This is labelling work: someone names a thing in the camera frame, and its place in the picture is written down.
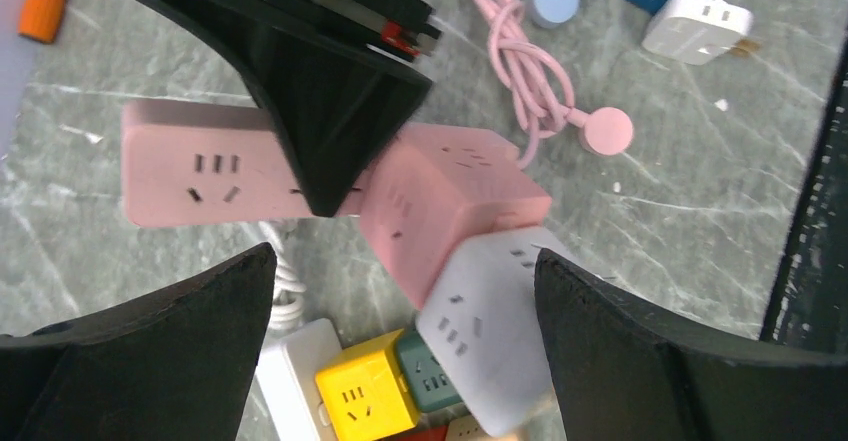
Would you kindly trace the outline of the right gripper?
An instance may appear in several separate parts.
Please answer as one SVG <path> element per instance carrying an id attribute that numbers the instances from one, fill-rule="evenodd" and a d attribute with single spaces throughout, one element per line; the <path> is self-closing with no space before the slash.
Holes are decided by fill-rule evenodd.
<path id="1" fill-rule="evenodd" d="M 423 103 L 432 83 L 414 61 L 442 35 L 423 0 L 135 1 L 237 71 L 322 217 Z"/>

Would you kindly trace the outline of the white cube socket small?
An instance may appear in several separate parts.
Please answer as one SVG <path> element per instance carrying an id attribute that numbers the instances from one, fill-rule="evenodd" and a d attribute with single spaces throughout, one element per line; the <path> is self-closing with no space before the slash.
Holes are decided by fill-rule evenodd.
<path id="1" fill-rule="evenodd" d="M 701 66 L 728 52 L 753 24 L 750 10 L 724 0 L 668 0 L 648 23 L 642 47 Z"/>

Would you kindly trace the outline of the beige cube socket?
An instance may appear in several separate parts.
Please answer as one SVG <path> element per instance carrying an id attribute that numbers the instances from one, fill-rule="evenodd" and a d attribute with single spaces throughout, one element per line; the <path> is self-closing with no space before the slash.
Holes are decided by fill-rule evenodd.
<path id="1" fill-rule="evenodd" d="M 445 441 L 520 441 L 517 433 L 501 436 L 488 434 L 480 423 L 471 415 L 452 420 L 445 435 Z"/>

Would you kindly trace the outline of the white long power strip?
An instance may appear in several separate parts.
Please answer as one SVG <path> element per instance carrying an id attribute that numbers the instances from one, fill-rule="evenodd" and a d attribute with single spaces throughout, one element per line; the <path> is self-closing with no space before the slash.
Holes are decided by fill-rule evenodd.
<path id="1" fill-rule="evenodd" d="M 340 352 L 335 327 L 327 318 L 288 334 L 267 334 L 255 376 L 281 440 L 337 438 L 315 375 Z"/>

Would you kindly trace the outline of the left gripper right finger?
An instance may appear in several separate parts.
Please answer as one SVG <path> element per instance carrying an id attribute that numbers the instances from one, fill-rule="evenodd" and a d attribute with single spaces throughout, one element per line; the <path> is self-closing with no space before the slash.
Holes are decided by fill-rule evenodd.
<path id="1" fill-rule="evenodd" d="M 737 336 L 545 249 L 535 304 L 571 440 L 843 440 L 847 359 Z"/>

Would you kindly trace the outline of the dark green cube socket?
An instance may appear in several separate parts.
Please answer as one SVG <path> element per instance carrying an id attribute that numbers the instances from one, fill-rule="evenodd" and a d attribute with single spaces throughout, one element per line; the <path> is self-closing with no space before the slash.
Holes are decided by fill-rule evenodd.
<path id="1" fill-rule="evenodd" d="M 407 328 L 401 333 L 395 353 L 406 385 L 422 413 L 436 412 L 461 402 L 442 366 L 415 329 Z"/>

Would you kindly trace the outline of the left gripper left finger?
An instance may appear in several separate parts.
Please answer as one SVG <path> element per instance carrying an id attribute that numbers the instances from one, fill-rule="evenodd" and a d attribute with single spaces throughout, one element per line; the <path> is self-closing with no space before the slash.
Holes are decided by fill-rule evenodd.
<path id="1" fill-rule="evenodd" d="M 268 326 L 262 243 L 111 308 L 1 338 L 5 440 L 233 440 Z"/>

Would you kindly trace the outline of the pink cube socket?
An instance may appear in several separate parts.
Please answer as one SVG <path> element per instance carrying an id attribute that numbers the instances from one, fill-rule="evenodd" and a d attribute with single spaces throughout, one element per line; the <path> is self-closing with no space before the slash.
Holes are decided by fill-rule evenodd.
<path id="1" fill-rule="evenodd" d="M 409 123 L 374 167 L 359 228 L 389 276 L 421 308 L 466 238 L 542 223 L 551 196 L 487 129 Z"/>

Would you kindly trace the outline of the yellow cube socket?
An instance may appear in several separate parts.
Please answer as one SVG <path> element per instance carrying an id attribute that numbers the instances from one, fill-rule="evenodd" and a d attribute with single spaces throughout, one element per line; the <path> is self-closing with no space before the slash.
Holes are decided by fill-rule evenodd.
<path id="1" fill-rule="evenodd" d="M 420 411 L 395 353 L 401 329 L 342 350 L 315 382 L 340 440 L 379 440 L 414 428 Z"/>

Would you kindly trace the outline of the white cube socket top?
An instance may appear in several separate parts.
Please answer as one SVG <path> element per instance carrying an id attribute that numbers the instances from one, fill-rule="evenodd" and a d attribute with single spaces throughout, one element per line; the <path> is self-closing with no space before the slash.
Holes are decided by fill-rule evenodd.
<path id="1" fill-rule="evenodd" d="M 471 237 L 451 254 L 416 327 L 486 433 L 531 419 L 553 392 L 534 290 L 538 255 L 567 248 L 540 226 Z"/>

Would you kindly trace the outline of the pink power strip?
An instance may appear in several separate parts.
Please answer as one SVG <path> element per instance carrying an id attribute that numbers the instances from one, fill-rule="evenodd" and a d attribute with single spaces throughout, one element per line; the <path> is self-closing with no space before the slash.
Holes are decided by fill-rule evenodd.
<path id="1" fill-rule="evenodd" d="M 126 217 L 141 227 L 309 218 L 270 116 L 253 107 L 136 99 L 121 114 Z"/>

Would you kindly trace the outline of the red cube socket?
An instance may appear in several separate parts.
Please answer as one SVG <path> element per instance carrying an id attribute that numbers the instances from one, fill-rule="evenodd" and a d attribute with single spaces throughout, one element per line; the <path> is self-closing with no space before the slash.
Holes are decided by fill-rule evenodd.
<path id="1" fill-rule="evenodd" d="M 448 427 L 438 426 L 418 431 L 407 431 L 388 438 L 388 441 L 444 441 Z"/>

